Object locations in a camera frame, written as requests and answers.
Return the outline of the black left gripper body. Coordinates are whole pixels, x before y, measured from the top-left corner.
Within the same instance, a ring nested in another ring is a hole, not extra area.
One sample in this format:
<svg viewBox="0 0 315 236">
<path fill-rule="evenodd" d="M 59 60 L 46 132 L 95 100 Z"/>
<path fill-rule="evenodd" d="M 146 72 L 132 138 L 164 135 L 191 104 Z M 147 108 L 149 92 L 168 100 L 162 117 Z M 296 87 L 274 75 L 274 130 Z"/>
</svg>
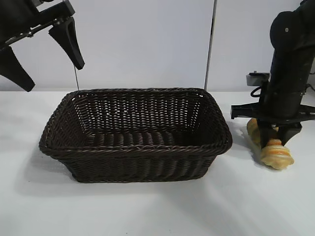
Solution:
<svg viewBox="0 0 315 236">
<path fill-rule="evenodd" d="M 47 9 L 37 7 L 43 0 L 2 0 L 0 2 L 0 49 L 55 24 L 64 22 L 75 13 L 68 0 Z"/>
</svg>

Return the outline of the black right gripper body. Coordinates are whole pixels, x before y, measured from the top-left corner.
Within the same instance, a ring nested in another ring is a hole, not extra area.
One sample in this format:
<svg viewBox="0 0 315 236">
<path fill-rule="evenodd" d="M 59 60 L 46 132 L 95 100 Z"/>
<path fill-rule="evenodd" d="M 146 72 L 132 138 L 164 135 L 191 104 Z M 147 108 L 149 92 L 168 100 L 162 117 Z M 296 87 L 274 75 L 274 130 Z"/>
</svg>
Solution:
<svg viewBox="0 0 315 236">
<path fill-rule="evenodd" d="M 314 120 L 315 108 L 302 105 L 304 90 L 285 92 L 287 86 L 270 86 L 269 82 L 251 92 L 258 97 L 256 103 L 231 106 L 231 119 L 255 118 L 263 121 L 308 121 Z"/>
</svg>

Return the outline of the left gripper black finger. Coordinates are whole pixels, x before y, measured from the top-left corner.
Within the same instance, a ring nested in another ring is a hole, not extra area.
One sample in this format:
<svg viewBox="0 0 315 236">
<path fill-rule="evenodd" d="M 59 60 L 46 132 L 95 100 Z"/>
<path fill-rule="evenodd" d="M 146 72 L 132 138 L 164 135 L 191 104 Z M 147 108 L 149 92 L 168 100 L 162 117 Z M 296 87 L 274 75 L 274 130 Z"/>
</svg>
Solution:
<svg viewBox="0 0 315 236">
<path fill-rule="evenodd" d="M 78 69 L 83 69 L 83 60 L 75 30 L 75 20 L 73 17 L 64 22 L 55 24 L 50 30 L 49 35 L 62 47 L 73 65 Z"/>
<path fill-rule="evenodd" d="M 10 46 L 0 50 L 0 74 L 25 91 L 31 91 L 35 86 Z"/>
</svg>

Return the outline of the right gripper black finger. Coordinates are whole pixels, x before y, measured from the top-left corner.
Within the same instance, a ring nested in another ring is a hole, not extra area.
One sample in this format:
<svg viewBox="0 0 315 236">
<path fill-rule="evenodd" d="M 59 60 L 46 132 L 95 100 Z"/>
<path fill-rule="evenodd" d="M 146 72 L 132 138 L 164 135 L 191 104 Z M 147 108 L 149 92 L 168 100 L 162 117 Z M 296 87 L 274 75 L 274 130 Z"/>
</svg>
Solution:
<svg viewBox="0 0 315 236">
<path fill-rule="evenodd" d="M 264 148 L 270 139 L 271 125 L 270 123 L 259 119 L 258 129 L 260 132 L 260 146 L 261 148 Z"/>
<path fill-rule="evenodd" d="M 302 125 L 300 122 L 283 124 L 279 126 L 278 129 L 278 139 L 281 140 L 282 145 L 285 146 L 286 143 L 295 135 L 300 133 L 302 130 Z"/>
</svg>

